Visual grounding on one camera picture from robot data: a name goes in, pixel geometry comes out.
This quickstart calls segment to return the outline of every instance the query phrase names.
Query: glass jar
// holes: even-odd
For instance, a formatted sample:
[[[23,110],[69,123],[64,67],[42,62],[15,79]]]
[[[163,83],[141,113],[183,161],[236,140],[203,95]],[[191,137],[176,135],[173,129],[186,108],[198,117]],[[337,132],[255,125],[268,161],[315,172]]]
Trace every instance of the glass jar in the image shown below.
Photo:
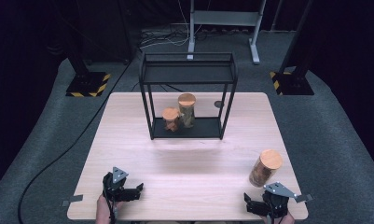
[[[178,130],[180,111],[174,107],[167,107],[163,110],[164,129],[175,132]]]
[[[249,176],[250,183],[258,188],[263,187],[282,164],[282,156],[276,150],[266,149],[262,151]]]
[[[181,120],[186,128],[192,128],[195,123],[195,102],[196,98],[191,93],[184,93],[178,97]]]

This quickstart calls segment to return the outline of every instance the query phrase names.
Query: black shelf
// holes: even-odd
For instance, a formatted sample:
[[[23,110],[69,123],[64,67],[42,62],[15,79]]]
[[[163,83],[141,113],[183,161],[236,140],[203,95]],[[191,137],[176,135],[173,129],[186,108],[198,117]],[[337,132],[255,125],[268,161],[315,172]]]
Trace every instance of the black shelf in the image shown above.
[[[217,138],[221,134],[221,120],[215,118],[195,118],[193,128],[183,128],[176,131],[164,130],[163,118],[154,118],[153,134],[157,138]]]
[[[188,55],[194,55],[194,60],[187,60]],[[228,105],[224,122],[221,116],[224,107],[219,108],[217,117],[196,118],[194,127],[183,128],[181,125],[176,132],[164,129],[163,118],[155,115],[151,85],[165,84],[222,84],[222,105]],[[237,67],[234,56],[229,52],[220,53],[144,53],[140,66],[140,89],[145,107],[146,120],[151,139],[154,138],[223,138],[228,121],[234,92],[237,85]],[[148,92],[151,115],[145,94]],[[229,102],[225,104],[226,95],[230,94]]]

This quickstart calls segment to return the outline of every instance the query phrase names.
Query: cork lid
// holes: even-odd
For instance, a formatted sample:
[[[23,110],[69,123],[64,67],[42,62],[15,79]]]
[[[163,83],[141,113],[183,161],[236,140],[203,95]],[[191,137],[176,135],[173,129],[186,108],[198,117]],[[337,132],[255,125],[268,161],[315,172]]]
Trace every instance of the cork lid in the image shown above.
[[[167,107],[163,110],[162,116],[163,116],[164,119],[174,120],[178,117],[179,113],[180,112],[178,111],[177,108]]]
[[[259,158],[262,164],[271,170],[277,170],[283,164],[282,156],[273,149],[262,151]]]
[[[178,104],[182,106],[193,106],[196,102],[196,98],[191,93],[184,93],[178,97]]]

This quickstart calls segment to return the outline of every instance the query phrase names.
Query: dark background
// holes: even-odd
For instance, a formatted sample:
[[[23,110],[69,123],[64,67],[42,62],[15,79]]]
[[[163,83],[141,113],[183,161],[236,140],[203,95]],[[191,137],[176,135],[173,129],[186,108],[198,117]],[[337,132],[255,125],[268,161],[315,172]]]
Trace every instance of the dark background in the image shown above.
[[[207,2],[197,2],[197,8],[207,7]],[[258,4],[251,5],[250,2],[232,1],[230,6],[228,1],[214,0],[210,9],[257,10]],[[297,30],[306,1],[283,1],[278,9],[279,2],[267,2],[261,29],[270,30],[275,23],[277,30]],[[105,2],[62,0],[56,3],[73,27],[95,33],[89,30],[89,26],[84,27],[87,23],[84,13],[86,10],[94,12],[89,8],[90,4],[99,6]],[[188,20],[189,1],[180,0],[180,3]],[[119,7],[110,8],[109,13],[113,15],[137,15],[136,25],[141,27],[182,20],[178,2],[174,0],[133,1],[129,12],[122,12]],[[50,13],[52,9],[49,0],[0,3],[0,179],[35,126],[50,95],[59,64],[66,58],[56,20]],[[91,20],[100,17],[100,13],[91,14]],[[118,22],[124,30],[96,33],[125,34],[132,27],[124,19],[111,20]],[[81,55],[86,54],[86,39],[73,29],[70,29],[70,34]],[[128,38],[131,37],[125,38],[125,44],[130,44]],[[119,44],[116,40],[106,41]],[[122,47],[123,44],[113,48],[110,45],[109,49]],[[122,52],[116,51],[115,58],[121,61],[131,59],[130,53]],[[288,66],[302,66],[306,55],[312,54],[312,60],[307,64],[309,69],[337,96],[374,160],[374,1],[314,1],[297,44],[290,53]]]

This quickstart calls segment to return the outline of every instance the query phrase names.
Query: gray floor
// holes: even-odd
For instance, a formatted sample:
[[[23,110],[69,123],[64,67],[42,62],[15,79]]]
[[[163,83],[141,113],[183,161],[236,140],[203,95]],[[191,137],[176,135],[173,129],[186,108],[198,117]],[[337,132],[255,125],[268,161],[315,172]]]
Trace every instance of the gray floor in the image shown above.
[[[309,217],[301,223],[374,223],[374,163],[331,90],[312,73],[307,79],[314,96],[278,96],[274,90],[269,73],[280,68],[292,37],[293,33],[261,32],[257,41],[260,65],[252,64],[249,36],[244,34],[209,37],[197,42],[196,51],[235,52],[240,76],[237,91],[269,96],[300,188],[315,197],[307,203]],[[186,52],[187,44],[143,50]],[[91,65],[91,71],[112,75],[104,94],[94,98],[64,96],[74,70],[68,61],[61,64],[40,120],[0,182],[0,223],[18,223],[18,202],[27,184],[73,145],[109,92],[132,90],[138,81],[140,58],[138,53],[129,67],[122,63]],[[74,194],[102,113],[103,109],[76,144],[28,189],[21,205],[24,223],[73,222],[61,202]]]

